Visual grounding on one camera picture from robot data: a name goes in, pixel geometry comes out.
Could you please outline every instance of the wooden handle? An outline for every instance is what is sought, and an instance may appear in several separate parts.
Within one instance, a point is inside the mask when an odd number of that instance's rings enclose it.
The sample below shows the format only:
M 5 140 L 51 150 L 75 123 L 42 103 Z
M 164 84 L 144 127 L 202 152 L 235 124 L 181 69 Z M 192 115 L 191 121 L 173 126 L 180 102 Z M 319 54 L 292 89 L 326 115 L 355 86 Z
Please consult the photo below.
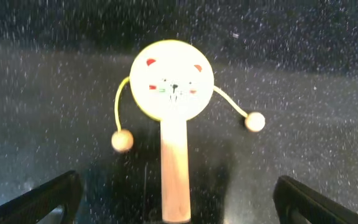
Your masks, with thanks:
M 161 121 L 162 219 L 190 221 L 190 185 L 185 120 Z

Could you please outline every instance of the animal face drawing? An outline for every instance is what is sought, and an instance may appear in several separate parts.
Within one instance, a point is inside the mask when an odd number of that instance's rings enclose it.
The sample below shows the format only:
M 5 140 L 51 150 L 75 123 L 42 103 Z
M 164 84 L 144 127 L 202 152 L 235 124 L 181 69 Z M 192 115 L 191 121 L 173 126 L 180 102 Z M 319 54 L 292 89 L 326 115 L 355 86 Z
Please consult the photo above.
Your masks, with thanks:
M 213 73 L 204 55 L 177 40 L 157 42 L 135 59 L 131 90 L 152 118 L 190 119 L 208 104 Z

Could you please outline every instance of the toy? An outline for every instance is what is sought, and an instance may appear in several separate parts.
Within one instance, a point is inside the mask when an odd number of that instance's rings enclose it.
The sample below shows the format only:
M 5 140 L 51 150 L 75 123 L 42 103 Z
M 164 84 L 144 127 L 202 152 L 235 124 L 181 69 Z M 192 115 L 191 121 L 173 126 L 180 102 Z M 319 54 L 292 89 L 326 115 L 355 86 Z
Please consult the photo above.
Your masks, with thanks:
M 128 151 L 134 142 L 132 134 L 121 129 L 118 116 L 119 96 L 127 82 L 141 110 L 160 121 L 162 218 L 169 223 L 187 222 L 191 210 L 186 121 L 206 107 L 213 91 L 246 118 L 250 131 L 260 131 L 265 119 L 260 113 L 248 115 L 214 86 L 211 65 L 199 50 L 178 40 L 163 40 L 140 52 L 129 77 L 119 85 L 114 105 L 117 132 L 111 142 L 120 152 Z

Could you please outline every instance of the black object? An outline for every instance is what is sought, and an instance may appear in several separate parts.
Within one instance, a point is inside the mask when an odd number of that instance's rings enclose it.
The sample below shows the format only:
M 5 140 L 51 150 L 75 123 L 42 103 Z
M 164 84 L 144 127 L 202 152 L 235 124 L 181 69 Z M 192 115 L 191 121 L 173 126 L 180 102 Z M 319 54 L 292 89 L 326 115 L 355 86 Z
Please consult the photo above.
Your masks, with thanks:
M 288 176 L 278 178 L 273 199 L 281 224 L 358 224 L 358 214 Z
M 0 206 L 0 224 L 35 224 L 63 207 L 61 224 L 72 223 L 82 196 L 80 177 L 69 171 Z

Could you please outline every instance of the cord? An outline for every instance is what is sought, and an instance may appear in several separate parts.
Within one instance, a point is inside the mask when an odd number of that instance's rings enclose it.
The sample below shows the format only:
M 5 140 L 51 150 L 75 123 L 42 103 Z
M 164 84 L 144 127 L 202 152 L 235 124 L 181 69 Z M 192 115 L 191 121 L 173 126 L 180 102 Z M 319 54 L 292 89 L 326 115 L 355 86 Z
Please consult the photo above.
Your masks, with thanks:
M 214 91 L 216 93 L 219 93 L 239 114 L 243 115 L 243 117 L 248 117 L 248 114 L 243 111 L 239 106 L 236 105 L 236 103 L 228 96 L 223 90 L 221 90 L 219 87 L 214 86 Z
M 116 93 L 116 100 L 114 101 L 114 116 L 116 118 L 116 125 L 117 130 L 121 131 L 121 123 L 119 122 L 119 116 L 118 116 L 118 101 L 119 96 L 121 94 L 122 89 L 124 88 L 125 84 L 129 83 L 129 77 L 126 77 L 118 86 L 117 93 Z

